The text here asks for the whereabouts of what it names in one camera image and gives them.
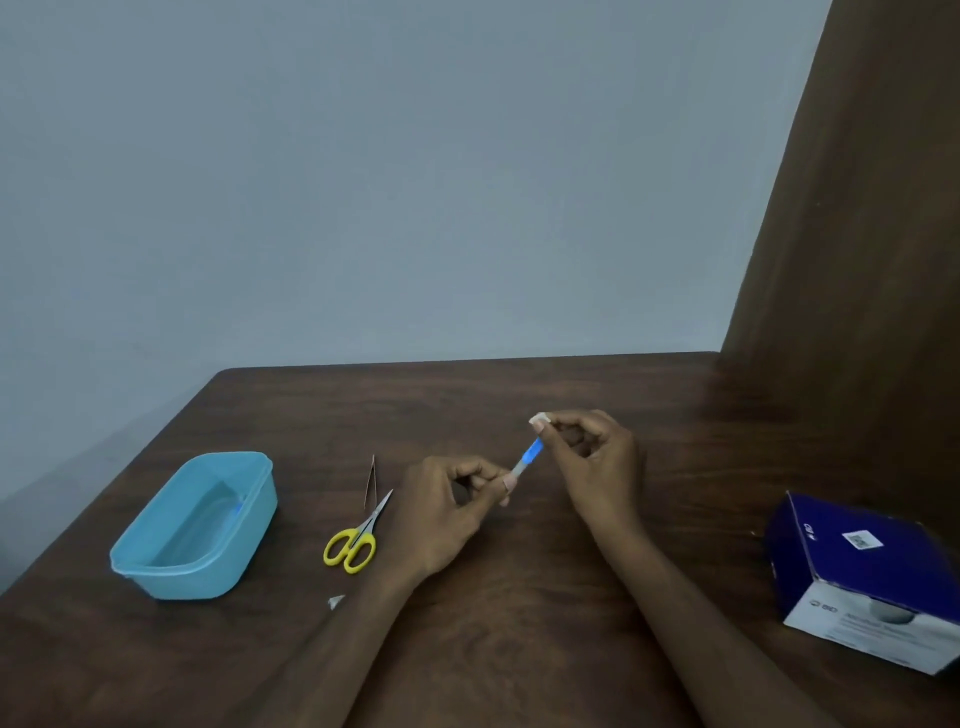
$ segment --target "left hand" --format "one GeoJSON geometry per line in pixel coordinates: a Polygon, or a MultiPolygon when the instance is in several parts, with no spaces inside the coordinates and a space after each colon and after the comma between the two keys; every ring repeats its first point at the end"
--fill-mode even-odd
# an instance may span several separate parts
{"type": "Polygon", "coordinates": [[[490,509],[515,486],[509,470],[485,458],[428,457],[407,470],[394,496],[396,512],[384,546],[412,577],[426,578],[453,561],[490,509]],[[460,479],[469,480],[473,495],[463,506],[451,490],[460,479]]]}

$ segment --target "blue box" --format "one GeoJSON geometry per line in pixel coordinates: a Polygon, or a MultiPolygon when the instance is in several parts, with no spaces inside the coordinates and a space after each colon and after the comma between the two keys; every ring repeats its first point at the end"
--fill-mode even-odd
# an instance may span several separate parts
{"type": "Polygon", "coordinates": [[[960,657],[960,584],[919,523],[787,493],[764,542],[787,626],[929,675],[960,657]]]}
{"type": "Polygon", "coordinates": [[[262,452],[187,460],[110,550],[114,571],[156,599],[210,599],[239,581],[276,510],[262,452]]]}

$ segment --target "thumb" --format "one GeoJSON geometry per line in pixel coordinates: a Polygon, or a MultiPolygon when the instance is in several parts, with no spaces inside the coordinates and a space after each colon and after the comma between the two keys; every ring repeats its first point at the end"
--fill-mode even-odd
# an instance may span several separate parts
{"type": "Polygon", "coordinates": [[[490,509],[504,497],[509,496],[515,487],[516,475],[513,473],[502,475],[487,483],[480,489],[480,493],[460,510],[479,527],[483,519],[490,513],[490,509]]]}
{"type": "Polygon", "coordinates": [[[580,455],[570,449],[570,445],[566,443],[556,427],[543,420],[534,420],[532,424],[540,437],[540,441],[553,453],[554,460],[557,461],[557,465],[560,466],[561,471],[564,471],[564,474],[568,466],[581,459],[580,455]]]}

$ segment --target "blue plastic container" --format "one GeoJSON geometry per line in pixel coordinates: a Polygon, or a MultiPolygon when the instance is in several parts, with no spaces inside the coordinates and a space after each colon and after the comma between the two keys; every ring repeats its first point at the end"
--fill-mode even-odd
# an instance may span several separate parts
{"type": "Polygon", "coordinates": [[[240,580],[276,510],[262,452],[185,462],[110,550],[114,571],[157,599],[210,599],[240,580]]]}

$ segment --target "hand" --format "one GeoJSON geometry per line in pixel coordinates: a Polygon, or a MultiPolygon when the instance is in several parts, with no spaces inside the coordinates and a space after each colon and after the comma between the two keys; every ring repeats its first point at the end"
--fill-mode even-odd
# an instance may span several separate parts
{"type": "Polygon", "coordinates": [[[641,528],[637,504],[646,453],[634,433],[599,409],[546,414],[552,424],[534,420],[533,428],[594,537],[612,528],[641,528]]]}
{"type": "Polygon", "coordinates": [[[431,456],[407,470],[397,500],[388,548],[417,579],[443,569],[476,533],[516,477],[482,457],[431,456]],[[470,484],[471,501],[458,506],[450,486],[470,484]]]}

